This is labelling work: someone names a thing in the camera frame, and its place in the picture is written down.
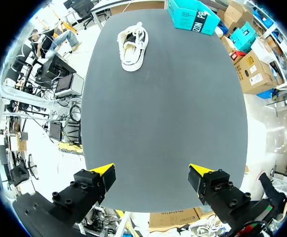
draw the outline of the dark gray table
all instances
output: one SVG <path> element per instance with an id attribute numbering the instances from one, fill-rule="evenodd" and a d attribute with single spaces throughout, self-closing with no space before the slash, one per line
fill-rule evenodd
<path id="1" fill-rule="evenodd" d="M 126 72 L 117 34 L 138 21 L 149 44 L 142 67 Z M 86 76 L 82 144 L 88 169 L 116 165 L 106 207 L 162 212 L 201 205 L 187 180 L 189 163 L 221 168 L 240 187 L 246 109 L 220 39 L 174 28 L 163 9 L 110 17 Z"/>

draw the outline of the jeans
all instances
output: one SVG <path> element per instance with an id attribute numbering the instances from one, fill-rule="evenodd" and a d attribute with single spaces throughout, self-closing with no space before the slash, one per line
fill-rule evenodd
<path id="1" fill-rule="evenodd" d="M 60 34 L 58 37 L 53 39 L 53 42 L 49 50 L 54 50 L 58 45 L 63 43 L 65 40 L 68 40 L 71 47 L 74 47 L 79 42 L 78 39 L 76 38 L 76 35 L 72 31 L 67 30 L 66 32 Z"/>
<path id="2" fill-rule="evenodd" d="M 286 195 L 283 193 L 278 192 L 271 182 L 271 180 L 267 177 L 265 173 L 262 173 L 259 177 L 263 189 L 265 191 L 266 196 L 270 199 L 270 202 L 276 206 L 279 211 L 282 213 L 284 209 L 284 200 Z"/>

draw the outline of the teal box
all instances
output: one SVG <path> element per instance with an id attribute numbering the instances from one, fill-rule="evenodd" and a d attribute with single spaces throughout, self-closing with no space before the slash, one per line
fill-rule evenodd
<path id="1" fill-rule="evenodd" d="M 257 33 L 255 29 L 250 25 L 249 22 L 246 22 L 244 26 L 241 28 L 242 33 L 247 38 L 248 41 L 254 42 L 257 37 Z"/>
<path id="2" fill-rule="evenodd" d="M 220 18 L 197 0 L 168 0 L 174 27 L 212 35 Z"/>
<path id="3" fill-rule="evenodd" d="M 232 40 L 238 51 L 244 53 L 249 53 L 251 51 L 251 45 L 253 43 L 248 41 L 247 37 L 243 34 L 241 29 L 237 28 L 230 36 L 230 39 Z"/>

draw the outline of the red object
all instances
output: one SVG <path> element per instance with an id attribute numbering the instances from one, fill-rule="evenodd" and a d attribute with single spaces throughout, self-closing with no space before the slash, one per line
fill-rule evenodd
<path id="1" fill-rule="evenodd" d="M 231 54 L 231 58 L 232 60 L 235 60 L 238 56 L 242 56 L 244 57 L 246 55 L 246 53 L 241 52 L 241 51 L 235 51 L 233 54 Z"/>

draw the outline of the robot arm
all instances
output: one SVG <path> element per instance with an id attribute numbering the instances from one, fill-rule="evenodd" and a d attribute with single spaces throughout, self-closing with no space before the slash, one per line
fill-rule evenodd
<path id="1" fill-rule="evenodd" d="M 257 225 L 253 226 L 250 235 L 241 236 L 257 236 L 272 220 L 276 208 L 268 199 L 251 201 L 251 194 L 240 191 L 229 178 L 230 175 L 221 169 L 214 171 L 195 164 L 189 166 L 188 181 L 202 204 L 209 204 L 219 219 L 229 224 L 231 231 L 227 236 L 233 237 L 251 224 Z"/>
<path id="2" fill-rule="evenodd" d="M 52 203 L 36 192 L 18 197 L 13 207 L 31 236 L 83 236 L 72 225 L 80 223 L 94 204 L 103 201 L 115 180 L 114 164 L 82 169 L 67 188 L 52 193 Z"/>

